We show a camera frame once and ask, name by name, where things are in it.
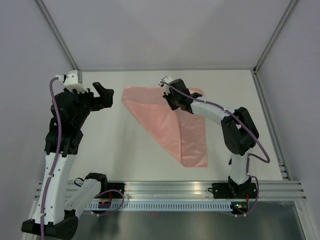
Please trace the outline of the pink cloth napkin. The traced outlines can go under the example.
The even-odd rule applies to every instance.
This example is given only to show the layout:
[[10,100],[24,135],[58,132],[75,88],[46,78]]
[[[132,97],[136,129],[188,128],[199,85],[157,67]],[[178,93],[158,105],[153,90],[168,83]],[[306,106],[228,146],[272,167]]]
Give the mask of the pink cloth napkin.
[[127,85],[121,101],[155,141],[183,167],[208,167],[205,118],[181,109],[171,110],[163,95],[160,88]]

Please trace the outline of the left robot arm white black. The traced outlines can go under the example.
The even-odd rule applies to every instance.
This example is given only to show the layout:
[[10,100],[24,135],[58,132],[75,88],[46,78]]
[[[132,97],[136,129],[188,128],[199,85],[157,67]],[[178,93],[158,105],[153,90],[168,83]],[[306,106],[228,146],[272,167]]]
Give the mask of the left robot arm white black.
[[65,200],[69,176],[84,136],[82,126],[91,112],[113,105],[113,89],[104,88],[99,82],[92,85],[98,96],[89,88],[84,91],[65,88],[59,94],[51,93],[52,118],[45,138],[43,183],[35,212],[22,223],[23,233],[70,240],[91,200],[109,193],[107,176],[90,172],[76,193]]

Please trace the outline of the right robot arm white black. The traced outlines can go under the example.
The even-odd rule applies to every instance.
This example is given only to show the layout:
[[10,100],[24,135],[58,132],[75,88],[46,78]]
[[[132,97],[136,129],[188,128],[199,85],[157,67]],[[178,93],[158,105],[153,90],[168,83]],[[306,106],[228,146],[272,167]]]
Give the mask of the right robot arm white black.
[[229,110],[217,103],[205,100],[201,93],[191,93],[182,79],[172,80],[166,77],[159,82],[165,88],[163,98],[172,110],[181,109],[193,115],[204,117],[222,129],[223,141],[231,153],[231,170],[228,176],[228,184],[223,192],[213,195],[221,199],[226,193],[230,198],[256,198],[258,185],[249,174],[249,162],[251,149],[259,142],[259,132],[249,111],[240,107]]

